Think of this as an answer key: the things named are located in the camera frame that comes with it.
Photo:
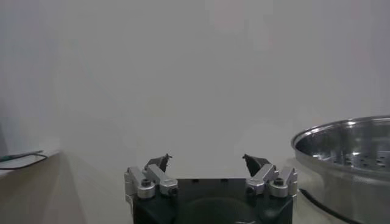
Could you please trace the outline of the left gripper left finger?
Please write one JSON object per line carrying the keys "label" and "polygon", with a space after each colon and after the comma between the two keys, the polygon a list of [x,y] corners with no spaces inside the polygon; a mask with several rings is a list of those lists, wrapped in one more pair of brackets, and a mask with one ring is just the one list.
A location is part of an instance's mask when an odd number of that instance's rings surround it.
{"label": "left gripper left finger", "polygon": [[177,179],[166,174],[169,154],[150,159],[140,169],[137,166],[128,167],[124,173],[125,196],[127,198],[153,198],[157,191],[165,197],[175,197],[179,191]]}

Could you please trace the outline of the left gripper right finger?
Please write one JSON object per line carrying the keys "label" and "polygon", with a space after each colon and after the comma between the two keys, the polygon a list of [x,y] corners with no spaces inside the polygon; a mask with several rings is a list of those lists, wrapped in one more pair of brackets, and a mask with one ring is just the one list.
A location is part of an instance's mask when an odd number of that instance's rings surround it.
{"label": "left gripper right finger", "polygon": [[250,173],[245,180],[246,194],[257,196],[265,190],[276,198],[295,197],[298,192],[298,174],[293,167],[278,169],[265,158],[245,154],[243,159]]}

